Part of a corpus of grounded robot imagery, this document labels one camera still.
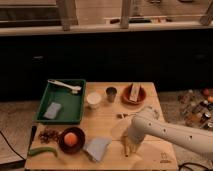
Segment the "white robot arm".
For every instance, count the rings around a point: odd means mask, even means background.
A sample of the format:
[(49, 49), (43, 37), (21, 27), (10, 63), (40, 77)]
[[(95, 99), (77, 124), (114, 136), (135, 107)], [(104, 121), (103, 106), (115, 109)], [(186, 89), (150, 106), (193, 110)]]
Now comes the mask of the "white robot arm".
[(127, 137), (139, 145), (146, 135), (155, 136), (213, 160), (213, 132), (171, 124), (159, 120), (159, 113), (151, 106), (137, 112), (127, 127)]

